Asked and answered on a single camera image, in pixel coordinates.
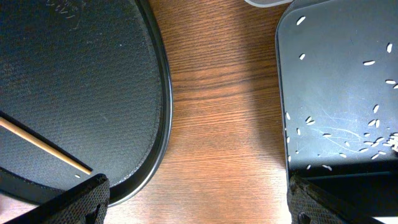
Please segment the food scraps pile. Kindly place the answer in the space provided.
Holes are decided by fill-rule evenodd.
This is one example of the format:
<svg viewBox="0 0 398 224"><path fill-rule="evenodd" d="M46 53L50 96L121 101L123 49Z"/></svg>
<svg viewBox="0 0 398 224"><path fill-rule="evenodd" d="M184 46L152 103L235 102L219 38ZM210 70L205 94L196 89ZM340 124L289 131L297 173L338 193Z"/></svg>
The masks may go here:
<svg viewBox="0 0 398 224"><path fill-rule="evenodd" d="M391 145L391 149L398 152L398 133L392 133L387 141Z"/></svg>

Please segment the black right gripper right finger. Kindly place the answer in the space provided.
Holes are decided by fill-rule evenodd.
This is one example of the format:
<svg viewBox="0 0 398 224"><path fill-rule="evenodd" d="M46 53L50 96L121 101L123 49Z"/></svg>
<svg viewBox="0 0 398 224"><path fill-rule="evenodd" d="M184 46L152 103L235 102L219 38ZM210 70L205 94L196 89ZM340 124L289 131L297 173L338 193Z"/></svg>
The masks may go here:
<svg viewBox="0 0 398 224"><path fill-rule="evenodd" d="M378 220L365 215L365 213L299 176L292 176L289 179L287 204L293 224L379 223Z"/></svg>

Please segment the round black tray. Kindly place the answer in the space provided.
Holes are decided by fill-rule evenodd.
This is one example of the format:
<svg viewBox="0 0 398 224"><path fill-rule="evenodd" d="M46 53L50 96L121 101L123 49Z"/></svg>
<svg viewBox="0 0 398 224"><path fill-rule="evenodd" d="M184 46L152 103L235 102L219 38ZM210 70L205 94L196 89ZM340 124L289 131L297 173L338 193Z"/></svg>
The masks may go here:
<svg viewBox="0 0 398 224"><path fill-rule="evenodd" d="M167 54L148 1L2 1L1 116L138 193L172 122Z"/></svg>

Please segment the wooden chopstick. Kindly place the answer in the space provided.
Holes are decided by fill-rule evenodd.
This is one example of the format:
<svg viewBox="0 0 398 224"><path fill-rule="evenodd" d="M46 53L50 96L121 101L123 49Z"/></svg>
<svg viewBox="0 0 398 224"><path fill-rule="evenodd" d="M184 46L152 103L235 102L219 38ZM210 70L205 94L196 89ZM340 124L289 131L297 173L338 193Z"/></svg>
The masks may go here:
<svg viewBox="0 0 398 224"><path fill-rule="evenodd" d="M30 142L31 144L41 148L45 152L55 156L56 158L60 159L63 162L71 165L72 167L82 171L83 173L90 175L91 171L84 167L83 165L79 164L76 160L72 159L71 157L66 156L65 154L61 153L60 151L54 149L53 147L49 146L48 144L44 143L40 139L36 138L35 136L29 134L27 131L24 131L20 127L16 126L15 124L11 123L10 121L6 120L5 118L1 117L1 126L8 131L14 133L15 135L19 136L20 138Z"/></svg>

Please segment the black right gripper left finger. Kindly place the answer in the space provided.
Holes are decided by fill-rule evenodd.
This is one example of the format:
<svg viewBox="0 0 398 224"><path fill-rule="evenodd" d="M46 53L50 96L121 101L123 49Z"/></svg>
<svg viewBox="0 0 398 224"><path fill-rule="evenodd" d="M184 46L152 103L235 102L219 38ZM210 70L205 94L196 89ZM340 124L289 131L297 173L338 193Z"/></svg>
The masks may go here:
<svg viewBox="0 0 398 224"><path fill-rule="evenodd" d="M6 224L103 224L109 198L109 180L97 174Z"/></svg>

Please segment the black rectangular tray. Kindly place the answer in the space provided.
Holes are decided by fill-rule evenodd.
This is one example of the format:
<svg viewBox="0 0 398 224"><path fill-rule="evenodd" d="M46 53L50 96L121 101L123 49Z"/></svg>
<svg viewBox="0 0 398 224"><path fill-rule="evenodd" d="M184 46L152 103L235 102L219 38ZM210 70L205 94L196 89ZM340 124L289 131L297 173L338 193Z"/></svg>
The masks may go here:
<svg viewBox="0 0 398 224"><path fill-rule="evenodd" d="M275 33L287 176L397 215L397 0L293 1Z"/></svg>

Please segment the clear plastic bin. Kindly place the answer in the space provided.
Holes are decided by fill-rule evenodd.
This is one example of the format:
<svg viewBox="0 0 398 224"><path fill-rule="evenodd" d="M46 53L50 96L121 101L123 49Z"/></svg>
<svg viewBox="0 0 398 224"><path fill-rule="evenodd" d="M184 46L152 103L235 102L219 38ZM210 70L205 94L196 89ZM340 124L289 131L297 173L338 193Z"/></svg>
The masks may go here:
<svg viewBox="0 0 398 224"><path fill-rule="evenodd" d="M293 0L244 0L244 1L252 6L265 8L265 7L274 7L281 4L290 3Z"/></svg>

